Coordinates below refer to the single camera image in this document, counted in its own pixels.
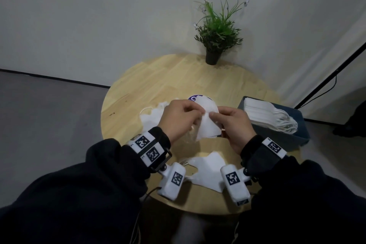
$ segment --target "black pole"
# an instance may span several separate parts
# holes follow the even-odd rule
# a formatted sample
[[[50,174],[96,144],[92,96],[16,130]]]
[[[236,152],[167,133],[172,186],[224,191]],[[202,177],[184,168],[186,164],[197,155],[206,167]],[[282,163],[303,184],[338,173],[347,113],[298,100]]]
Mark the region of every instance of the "black pole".
[[[298,105],[295,106],[295,109],[299,109],[303,106],[309,99],[311,99],[316,93],[318,93],[325,85],[328,84],[337,74],[339,74],[345,67],[347,67],[354,59],[356,59],[362,52],[366,50],[366,43],[364,43],[358,50],[354,52],[346,61],[343,62],[335,71],[332,72],[318,87],[316,87],[310,94],[306,96]]]

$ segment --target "face mask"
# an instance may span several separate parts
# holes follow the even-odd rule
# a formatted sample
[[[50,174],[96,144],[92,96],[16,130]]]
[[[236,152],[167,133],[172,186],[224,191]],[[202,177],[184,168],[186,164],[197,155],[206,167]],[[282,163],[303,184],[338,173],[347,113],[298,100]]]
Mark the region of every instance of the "face mask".
[[[157,108],[154,108],[153,110],[151,110],[151,114],[147,115],[147,114],[141,114],[145,109],[147,108],[152,108],[152,107],[146,107],[144,109],[141,110],[140,112],[140,120],[142,122],[143,125],[143,129],[142,131],[149,131],[150,129],[152,129],[153,127],[157,126],[160,122],[160,119],[162,117],[162,114],[164,112],[164,108],[169,105],[169,102],[162,102],[159,103]]]
[[[297,122],[286,111],[277,109],[270,102],[245,98],[244,111],[253,124],[287,134],[297,131]]]
[[[218,135],[221,135],[221,127],[216,125],[208,116],[210,112],[218,113],[216,103],[206,96],[197,96],[195,103],[198,103],[206,110],[197,131],[196,141],[199,141],[202,138],[215,138]]]
[[[180,163],[183,166],[189,164],[198,169],[197,173],[186,176],[186,180],[220,193],[224,190],[225,183],[222,179],[220,169],[225,165],[225,161],[219,153],[213,151],[206,157],[193,157]]]

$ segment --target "blue storage bin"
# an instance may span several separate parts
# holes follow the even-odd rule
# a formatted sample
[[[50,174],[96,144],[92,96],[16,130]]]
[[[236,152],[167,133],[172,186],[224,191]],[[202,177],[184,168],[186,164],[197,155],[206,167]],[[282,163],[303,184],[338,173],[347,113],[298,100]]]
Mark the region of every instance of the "blue storage bin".
[[[244,96],[238,106],[239,109],[244,110],[245,98],[251,98],[250,96]],[[286,111],[291,117],[298,123],[298,130],[294,134],[287,134],[280,131],[274,131],[269,128],[264,128],[253,124],[255,132],[264,138],[269,137],[280,145],[286,151],[294,151],[300,146],[307,144],[310,140],[309,132],[306,129],[305,121],[302,113],[294,108],[272,103],[276,108]]]

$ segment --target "plant pot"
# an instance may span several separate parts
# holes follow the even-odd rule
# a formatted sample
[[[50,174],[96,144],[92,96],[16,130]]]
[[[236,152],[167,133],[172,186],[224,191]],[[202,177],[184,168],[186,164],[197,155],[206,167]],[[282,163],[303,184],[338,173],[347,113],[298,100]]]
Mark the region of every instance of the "plant pot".
[[[209,52],[206,51],[206,63],[209,65],[216,65],[217,61],[220,59],[222,52]]]

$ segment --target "floor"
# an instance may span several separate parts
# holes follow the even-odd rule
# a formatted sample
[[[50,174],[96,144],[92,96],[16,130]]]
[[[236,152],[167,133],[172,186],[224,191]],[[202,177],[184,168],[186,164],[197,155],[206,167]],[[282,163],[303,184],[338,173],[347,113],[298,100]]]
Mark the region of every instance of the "floor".
[[[102,140],[100,110],[107,90],[0,72],[0,207],[41,175],[84,160],[89,146]],[[327,125],[307,127],[312,140],[301,149],[302,157],[366,197],[366,138],[334,136]],[[141,229],[148,243],[202,243],[210,237],[229,242],[234,223],[235,217],[188,214],[150,199]]]

